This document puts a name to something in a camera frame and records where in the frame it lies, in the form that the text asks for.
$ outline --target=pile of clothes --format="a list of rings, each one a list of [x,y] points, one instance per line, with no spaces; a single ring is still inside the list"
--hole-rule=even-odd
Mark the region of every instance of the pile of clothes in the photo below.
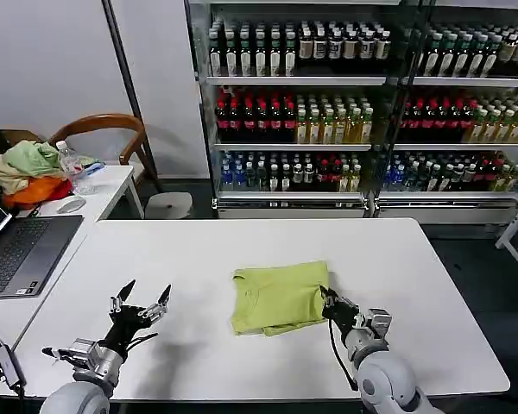
[[[61,170],[58,150],[36,141],[21,141],[0,154],[0,187],[4,205],[21,210],[61,199],[72,189]]]

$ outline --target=orange cloth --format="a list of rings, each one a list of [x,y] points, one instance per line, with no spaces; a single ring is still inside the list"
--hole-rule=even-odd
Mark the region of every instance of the orange cloth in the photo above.
[[[71,187],[71,182],[69,182],[69,180],[66,182],[69,187]],[[64,180],[57,179],[55,177],[29,179],[28,187],[26,189],[9,196],[3,196],[3,203],[9,209],[17,206],[21,210],[32,210],[36,204],[46,201],[51,196],[55,195],[56,190],[59,190],[58,187],[62,185],[66,185],[64,184]]]

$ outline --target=shelf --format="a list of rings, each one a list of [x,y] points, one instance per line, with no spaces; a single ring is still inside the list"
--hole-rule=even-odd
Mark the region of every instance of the shelf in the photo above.
[[[485,9],[518,9],[518,0],[511,0],[508,2],[504,2],[503,0],[438,0],[436,5]]]
[[[369,151],[370,144],[322,145],[322,144],[213,144],[218,151]]]
[[[208,76],[210,85],[380,86],[383,76]]]
[[[382,191],[379,196],[381,202],[499,202],[515,201],[518,203],[518,194],[501,191]]]
[[[502,151],[518,149],[518,144],[395,144],[395,151]]]
[[[413,85],[472,86],[492,88],[518,88],[518,78],[443,78],[438,76],[417,76]]]
[[[325,4],[397,6],[401,0],[323,0]],[[319,4],[318,0],[209,0],[209,4]]]
[[[221,191],[220,201],[355,201],[363,202],[360,192],[300,191]]]

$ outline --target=white desk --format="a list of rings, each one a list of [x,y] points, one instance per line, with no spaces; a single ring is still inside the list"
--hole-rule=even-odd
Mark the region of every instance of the white desk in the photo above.
[[[96,224],[17,347],[26,395],[46,397],[72,380],[71,366],[41,349],[102,339],[110,296],[134,278],[130,304],[154,302],[169,283],[173,290],[168,314],[151,329],[159,336],[130,351],[114,399],[358,398],[326,323],[274,337],[235,336],[231,328],[236,268],[320,259],[340,293],[393,314],[390,347],[410,361],[426,394],[509,388],[412,219],[109,221]],[[0,384],[0,394],[8,393]]]
[[[134,188],[132,174],[132,166],[106,166],[88,177],[88,180],[95,186],[95,193],[84,196],[86,204],[79,211],[73,212],[74,215],[83,216],[83,222],[69,246],[67,246],[41,294],[32,298],[0,299],[0,338],[8,345],[14,347],[17,344],[33,316],[58,281],[67,263],[75,254],[89,230],[92,229],[93,224],[106,218],[125,192],[128,196],[132,195],[130,189],[131,186]],[[63,203],[65,202],[59,200],[43,204],[39,216],[57,216],[56,211]]]

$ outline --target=robotic arm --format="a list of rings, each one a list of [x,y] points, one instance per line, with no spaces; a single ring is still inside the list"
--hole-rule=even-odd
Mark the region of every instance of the robotic arm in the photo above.
[[[362,313],[348,298],[320,287],[323,316],[338,326],[348,349],[354,384],[366,407],[377,414],[441,414],[416,385],[412,368],[389,351],[385,336],[391,315],[383,309]]]
[[[119,382],[119,369],[129,351],[156,333],[134,338],[140,329],[159,321],[167,312],[171,285],[148,308],[124,304],[135,285],[126,285],[111,298],[110,318],[113,326],[101,341],[78,338],[69,349],[44,348],[42,352],[73,365],[75,382],[52,393],[41,407],[41,414],[107,414],[109,399]]]

